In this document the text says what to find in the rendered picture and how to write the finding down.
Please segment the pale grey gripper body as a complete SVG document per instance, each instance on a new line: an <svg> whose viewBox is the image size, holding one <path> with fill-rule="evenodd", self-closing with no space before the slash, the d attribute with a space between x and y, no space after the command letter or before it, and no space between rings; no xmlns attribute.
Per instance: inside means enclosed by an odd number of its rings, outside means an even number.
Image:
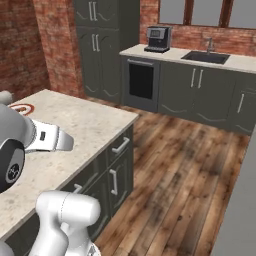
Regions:
<svg viewBox="0 0 256 256"><path fill-rule="evenodd" d="M57 151L72 151L74 146L74 138L57 127L55 149Z"/></svg>

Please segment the red and white plate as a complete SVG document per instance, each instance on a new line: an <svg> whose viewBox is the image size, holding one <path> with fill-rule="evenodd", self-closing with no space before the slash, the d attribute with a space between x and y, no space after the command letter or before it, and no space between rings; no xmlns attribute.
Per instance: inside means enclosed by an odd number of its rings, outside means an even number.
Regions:
<svg viewBox="0 0 256 256"><path fill-rule="evenodd" d="M9 108L15 110L19 114L23 116L28 116L31 114L35 107L32 104L26 104L26 103L21 103L21 104L11 104L9 105Z"/></svg>

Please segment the dark grey island drawer front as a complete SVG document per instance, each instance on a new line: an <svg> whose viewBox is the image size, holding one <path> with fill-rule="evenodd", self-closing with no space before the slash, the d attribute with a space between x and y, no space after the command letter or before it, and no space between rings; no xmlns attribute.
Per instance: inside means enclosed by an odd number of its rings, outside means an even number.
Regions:
<svg viewBox="0 0 256 256"><path fill-rule="evenodd" d="M112 148L118 148L123 143L123 138L127 137L130 139L129 144L122 150L120 154L115 154L112 152ZM119 160L124 153L130 150L133 143L133 126L129 126L123 133L121 133L110 145L107 147L107 165L110 167L117 160Z"/></svg>
<svg viewBox="0 0 256 256"><path fill-rule="evenodd" d="M103 151L88 166L84 167L79 174L72 178L61 191L73 192L75 185L82 187L80 193L93 194L93 186L107 168L107 155Z"/></svg>

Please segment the dark grey island cupboard door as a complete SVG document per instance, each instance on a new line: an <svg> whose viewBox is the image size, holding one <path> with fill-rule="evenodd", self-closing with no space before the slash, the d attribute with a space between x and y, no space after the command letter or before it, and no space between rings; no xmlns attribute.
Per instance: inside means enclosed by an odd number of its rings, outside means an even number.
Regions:
<svg viewBox="0 0 256 256"><path fill-rule="evenodd" d="M89 236L92 241L95 241L111 219L107 173L102 174L97 181L84 191L84 194L97 199L101 206L98 220L88 227Z"/></svg>
<svg viewBox="0 0 256 256"><path fill-rule="evenodd" d="M110 169L117 172L117 196L111 193L111 190L113 189L113 176L109 173ZM132 190L133 169L130 150L124 153L119 160L111 165L109 170L108 181L110 189L111 214L115 215Z"/></svg>

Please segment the tall dark grey cupboard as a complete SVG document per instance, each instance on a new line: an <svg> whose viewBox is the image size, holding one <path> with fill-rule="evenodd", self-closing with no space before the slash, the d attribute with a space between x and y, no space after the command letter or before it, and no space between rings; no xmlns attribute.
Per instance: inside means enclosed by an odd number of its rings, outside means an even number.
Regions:
<svg viewBox="0 0 256 256"><path fill-rule="evenodd" d="M139 43L140 0L73 0L73 5L85 93L120 103L119 53Z"/></svg>

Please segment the black and silver coffee machine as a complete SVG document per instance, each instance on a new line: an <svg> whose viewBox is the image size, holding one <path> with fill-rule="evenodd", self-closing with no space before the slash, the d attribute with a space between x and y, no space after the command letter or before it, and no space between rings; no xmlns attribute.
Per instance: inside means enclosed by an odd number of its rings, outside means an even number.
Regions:
<svg viewBox="0 0 256 256"><path fill-rule="evenodd" d="M171 31L170 26L149 26L147 28L148 46L144 50L156 53L168 51L171 43Z"/></svg>

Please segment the dark grey cupboard run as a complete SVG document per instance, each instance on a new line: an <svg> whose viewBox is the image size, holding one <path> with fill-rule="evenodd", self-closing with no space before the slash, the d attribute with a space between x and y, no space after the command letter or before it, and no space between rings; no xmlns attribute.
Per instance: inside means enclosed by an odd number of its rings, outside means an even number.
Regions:
<svg viewBox="0 0 256 256"><path fill-rule="evenodd" d="M256 125L256 74L163 62L158 111L246 135Z"/></svg>

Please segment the dark sink basin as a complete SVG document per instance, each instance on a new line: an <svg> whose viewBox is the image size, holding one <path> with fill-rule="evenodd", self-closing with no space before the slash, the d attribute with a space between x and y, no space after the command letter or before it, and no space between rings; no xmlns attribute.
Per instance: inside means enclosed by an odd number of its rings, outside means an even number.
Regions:
<svg viewBox="0 0 256 256"><path fill-rule="evenodd" d="M182 57L183 60L200 61L214 64L224 64L228 58L228 54L207 53L200 51L190 51Z"/></svg>

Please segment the silver tap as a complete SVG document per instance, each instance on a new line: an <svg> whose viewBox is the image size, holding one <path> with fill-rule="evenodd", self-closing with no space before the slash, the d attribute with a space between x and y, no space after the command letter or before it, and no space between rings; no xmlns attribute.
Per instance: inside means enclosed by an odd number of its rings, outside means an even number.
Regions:
<svg viewBox="0 0 256 256"><path fill-rule="evenodd" d="M206 53L210 54L210 52L214 50L213 39L210 37L210 38L207 38L207 41L208 41L208 46L207 46Z"/></svg>

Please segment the brown framed window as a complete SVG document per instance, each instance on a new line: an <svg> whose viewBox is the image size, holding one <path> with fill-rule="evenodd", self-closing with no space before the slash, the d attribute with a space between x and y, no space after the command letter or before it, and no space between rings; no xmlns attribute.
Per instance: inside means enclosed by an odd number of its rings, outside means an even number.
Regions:
<svg viewBox="0 0 256 256"><path fill-rule="evenodd" d="M256 0L160 0L159 22L256 29Z"/></svg>

